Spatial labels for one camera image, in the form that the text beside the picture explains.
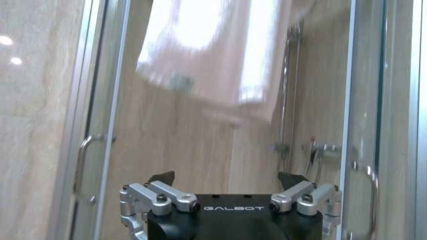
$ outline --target glass panel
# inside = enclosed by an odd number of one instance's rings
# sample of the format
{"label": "glass panel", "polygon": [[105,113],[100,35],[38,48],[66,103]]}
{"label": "glass panel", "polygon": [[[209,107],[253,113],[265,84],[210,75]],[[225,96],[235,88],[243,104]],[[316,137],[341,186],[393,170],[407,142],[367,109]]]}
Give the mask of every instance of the glass panel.
{"label": "glass panel", "polygon": [[372,187],[369,179],[351,170],[352,162],[376,170],[377,124],[383,82],[384,1],[355,1],[351,93],[347,139],[347,174],[343,202],[343,229],[355,235],[369,231]]}
{"label": "glass panel", "polygon": [[413,239],[409,129],[412,1],[355,1],[343,229],[371,226],[372,185],[352,171],[371,166],[379,179],[376,239]]}
{"label": "glass panel", "polygon": [[92,137],[96,140],[88,144],[85,154],[81,156],[84,158],[81,190],[74,204],[70,233],[70,239],[76,240],[90,239],[94,230],[122,20],[122,6],[117,1],[108,1],[105,14],[114,17],[106,18],[105,22],[98,24],[102,29],[97,62],[92,68],[93,83],[85,128],[85,139]]}

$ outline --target metal bracket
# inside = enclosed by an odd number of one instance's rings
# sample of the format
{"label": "metal bracket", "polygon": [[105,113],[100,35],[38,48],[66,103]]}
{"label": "metal bracket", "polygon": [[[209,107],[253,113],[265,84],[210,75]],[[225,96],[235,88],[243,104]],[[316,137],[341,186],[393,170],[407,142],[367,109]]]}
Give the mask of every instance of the metal bracket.
{"label": "metal bracket", "polygon": [[301,181],[284,192],[271,195],[269,210],[275,213],[285,213],[292,208],[292,203],[315,189],[309,181]]}
{"label": "metal bracket", "polygon": [[133,240],[146,240],[144,231],[146,213],[164,216],[172,211],[172,203],[181,212],[194,213],[200,209],[196,195],[185,193],[164,184],[153,181],[144,185],[133,183],[120,190],[120,221],[128,227]]}
{"label": "metal bracket", "polygon": [[296,210],[300,214],[313,216],[321,209],[323,234],[331,235],[341,222],[341,192],[332,184],[323,184],[311,194],[297,199]]}
{"label": "metal bracket", "polygon": [[178,211],[194,213],[200,210],[200,203],[194,194],[178,191],[161,181],[150,182],[146,188],[158,194],[164,194],[172,200]]}

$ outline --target shower rail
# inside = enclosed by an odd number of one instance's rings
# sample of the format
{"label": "shower rail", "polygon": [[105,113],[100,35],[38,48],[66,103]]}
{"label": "shower rail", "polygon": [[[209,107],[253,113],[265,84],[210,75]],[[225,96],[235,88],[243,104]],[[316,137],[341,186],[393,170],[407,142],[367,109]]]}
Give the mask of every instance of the shower rail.
{"label": "shower rail", "polygon": [[[283,56],[283,78],[280,84],[280,125],[279,125],[279,142],[273,145],[273,150],[279,153],[280,156],[280,171],[288,171],[291,168],[289,161],[285,162],[287,156],[291,156],[292,153],[292,141],[293,141],[293,115],[295,115],[295,100],[296,100],[296,87],[299,79],[299,60],[300,60],[300,46],[303,41],[303,21],[297,22],[287,32],[285,40],[285,49]],[[288,96],[288,84],[289,84],[289,71],[291,71],[291,46],[296,44],[296,62],[295,62],[295,78],[293,78],[293,102],[292,102],[292,119],[291,119],[291,128],[289,128],[289,137],[291,141],[287,144],[287,131],[285,131],[285,118],[287,118],[287,96]]]}

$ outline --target door frame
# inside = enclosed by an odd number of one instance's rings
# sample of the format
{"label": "door frame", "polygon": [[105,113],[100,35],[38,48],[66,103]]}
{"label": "door frame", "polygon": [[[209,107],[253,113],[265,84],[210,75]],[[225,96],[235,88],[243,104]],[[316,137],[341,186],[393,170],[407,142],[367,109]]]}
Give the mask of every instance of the door frame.
{"label": "door frame", "polygon": [[81,0],[80,35],[74,56],[70,90],[50,202],[46,239],[68,239],[73,217],[73,181],[78,146],[85,137],[93,65],[100,43],[100,22],[106,0]]}
{"label": "door frame", "polygon": [[416,157],[415,239],[427,239],[427,1],[413,0],[411,55],[411,137]]}

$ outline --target screw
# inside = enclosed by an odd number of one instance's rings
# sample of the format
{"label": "screw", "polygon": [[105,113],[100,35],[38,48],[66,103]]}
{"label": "screw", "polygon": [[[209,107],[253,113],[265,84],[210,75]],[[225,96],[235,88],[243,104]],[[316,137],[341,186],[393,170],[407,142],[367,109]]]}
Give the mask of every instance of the screw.
{"label": "screw", "polygon": [[301,196],[301,200],[308,202],[308,203],[312,203],[313,202],[313,196],[311,194],[304,194]]}
{"label": "screw", "polygon": [[277,212],[279,212],[279,207],[277,207],[277,205],[275,204],[275,203],[269,203],[268,204],[268,209],[269,209],[269,211],[273,213],[273,214],[276,214]]}
{"label": "screw", "polygon": [[168,197],[161,193],[157,195],[156,200],[158,203],[164,203],[168,200]]}

